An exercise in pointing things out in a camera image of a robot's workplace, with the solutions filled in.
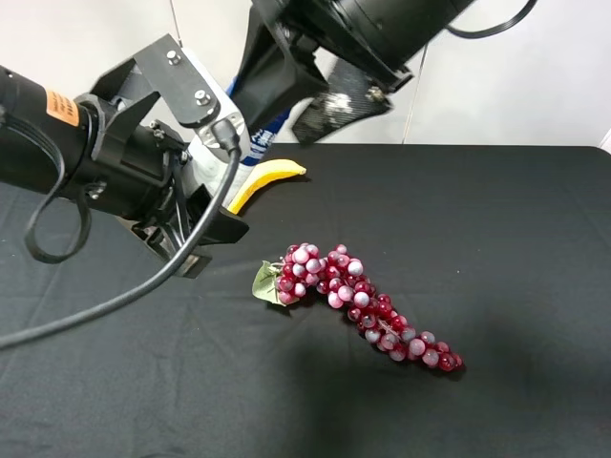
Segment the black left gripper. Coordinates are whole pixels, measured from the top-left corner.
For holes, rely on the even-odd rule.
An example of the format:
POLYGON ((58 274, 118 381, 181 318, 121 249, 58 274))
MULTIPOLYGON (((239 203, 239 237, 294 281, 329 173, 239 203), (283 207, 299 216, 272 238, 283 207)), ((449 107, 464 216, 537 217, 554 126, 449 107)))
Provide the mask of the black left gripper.
MULTIPOLYGON (((142 121, 163 101, 181 127, 207 127, 213 122, 212 87, 166 34, 104 73, 76 101, 95 123, 95 142, 82 168, 98 180, 98 208, 125 220, 151 251, 169 261, 212 196, 201 185, 187 205, 187 142, 160 120, 148 126, 142 121)), ((242 218, 221 206, 199 244, 237 243, 248 230, 242 218)))

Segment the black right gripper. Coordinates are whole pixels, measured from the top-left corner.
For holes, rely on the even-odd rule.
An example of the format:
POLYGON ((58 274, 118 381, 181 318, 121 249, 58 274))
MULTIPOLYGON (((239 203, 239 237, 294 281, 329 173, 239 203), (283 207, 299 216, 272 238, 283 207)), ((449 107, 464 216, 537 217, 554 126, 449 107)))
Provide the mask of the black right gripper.
POLYGON ((388 113, 393 106, 384 92, 396 93, 412 79, 407 59, 384 50, 381 32, 366 24, 354 1, 254 1, 252 7, 230 95, 250 132, 317 95, 291 128, 300 144, 310 145, 388 113), (340 58, 327 81, 315 63, 319 48, 340 58))

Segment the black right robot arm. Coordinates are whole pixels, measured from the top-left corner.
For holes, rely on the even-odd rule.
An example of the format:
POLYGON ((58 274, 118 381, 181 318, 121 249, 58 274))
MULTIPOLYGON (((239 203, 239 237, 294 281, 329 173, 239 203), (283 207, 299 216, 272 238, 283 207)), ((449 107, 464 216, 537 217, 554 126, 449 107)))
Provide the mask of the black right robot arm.
POLYGON ((292 132, 312 144, 388 113, 408 61, 467 1, 255 1, 231 98, 250 133, 302 100, 292 132))

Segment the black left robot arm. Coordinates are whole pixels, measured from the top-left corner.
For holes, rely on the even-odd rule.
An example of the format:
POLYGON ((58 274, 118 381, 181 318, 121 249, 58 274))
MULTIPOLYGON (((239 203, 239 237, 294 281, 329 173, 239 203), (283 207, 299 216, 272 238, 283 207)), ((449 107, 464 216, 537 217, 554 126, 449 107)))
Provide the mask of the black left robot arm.
POLYGON ((76 241, 65 254, 40 247, 31 218, 30 254, 57 264, 90 234, 92 211, 116 216, 150 250, 171 259, 195 231, 221 184, 227 153, 212 128, 228 120, 243 148, 242 114, 199 60, 172 36, 154 43, 69 98, 9 69, 1 72, 1 178, 72 201, 76 241))

